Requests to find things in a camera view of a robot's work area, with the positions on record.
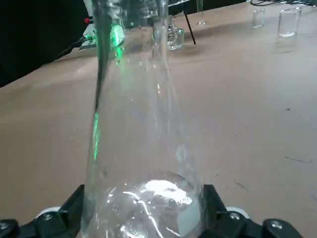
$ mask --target glass beaker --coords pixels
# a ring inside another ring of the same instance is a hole
[[[296,35],[301,14],[302,9],[300,7],[280,11],[277,33],[278,36],[290,37]]]
[[[260,28],[264,26],[264,16],[265,16],[265,9],[258,9],[253,11],[253,28]]]
[[[86,238],[198,237],[202,185],[170,79],[167,0],[93,0],[99,71]]]

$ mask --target brown table surface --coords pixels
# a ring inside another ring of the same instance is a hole
[[[276,38],[278,13],[252,29],[248,3],[207,11],[197,45],[170,53],[198,168],[227,206],[317,233],[317,10],[297,38]],[[184,17],[176,24],[186,31]],[[76,51],[0,89],[0,219],[25,223],[84,182],[96,49]]]

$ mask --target green light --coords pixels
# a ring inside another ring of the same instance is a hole
[[[93,140],[95,141],[95,144],[94,144],[94,161],[97,159],[97,155],[98,155],[99,138],[100,138],[99,114],[95,113],[94,128],[93,128]]]
[[[115,25],[111,29],[111,41],[113,46],[118,47],[124,42],[124,32],[120,25]]]

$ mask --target conical flask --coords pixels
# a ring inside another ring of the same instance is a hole
[[[86,238],[195,238],[202,185],[167,64],[166,0],[93,0],[99,72]]]

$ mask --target black cable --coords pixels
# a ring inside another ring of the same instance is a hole
[[[260,0],[257,3],[254,3],[253,0],[251,0],[250,4],[253,5],[253,6],[268,6],[268,5],[281,3],[281,2],[285,2],[286,4],[290,4],[290,5],[298,5],[298,4],[305,4],[307,6],[313,5],[311,0],[309,0],[309,1],[301,1],[301,0]]]
[[[286,0],[274,0],[274,1],[261,0],[259,3],[254,3],[253,0],[251,0],[250,4],[253,6],[269,6],[269,5],[280,3],[283,1],[286,1]]]
[[[62,56],[64,56],[63,54],[64,54],[65,52],[71,50],[72,48],[74,48],[74,45],[79,44],[79,43],[83,43],[83,42],[85,42],[85,41],[90,41],[90,40],[92,40],[92,39],[93,39],[93,38],[85,38],[85,37],[80,38],[78,41],[76,41],[76,42],[70,44],[65,50],[63,50],[61,53],[59,53],[59,54],[55,57],[55,60],[58,59],[58,58],[60,58],[60,57],[62,57]]]

